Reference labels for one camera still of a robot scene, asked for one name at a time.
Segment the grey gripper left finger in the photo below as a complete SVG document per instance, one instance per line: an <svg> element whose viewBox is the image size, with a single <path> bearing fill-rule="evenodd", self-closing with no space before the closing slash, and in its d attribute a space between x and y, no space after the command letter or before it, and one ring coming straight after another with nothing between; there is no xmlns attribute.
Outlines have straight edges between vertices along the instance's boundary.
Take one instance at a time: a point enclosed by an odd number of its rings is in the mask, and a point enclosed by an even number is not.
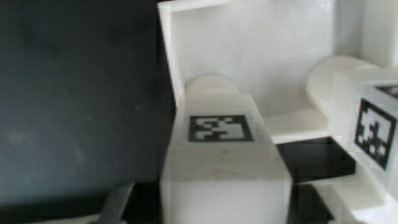
<svg viewBox="0 0 398 224"><path fill-rule="evenodd" d="M111 190L100 208L95 224L124 224L124 213L134 190L134 183L122 184Z"/></svg>

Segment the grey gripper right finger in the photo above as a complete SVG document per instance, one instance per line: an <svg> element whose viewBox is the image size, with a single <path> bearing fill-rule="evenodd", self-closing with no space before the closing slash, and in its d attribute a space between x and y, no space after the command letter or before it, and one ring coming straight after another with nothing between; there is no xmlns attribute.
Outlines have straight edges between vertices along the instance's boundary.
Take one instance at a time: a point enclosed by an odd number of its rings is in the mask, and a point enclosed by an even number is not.
<svg viewBox="0 0 398 224"><path fill-rule="evenodd" d="M310 185L294 185L289 198L289 224L328 224L333 220L319 194Z"/></svg>

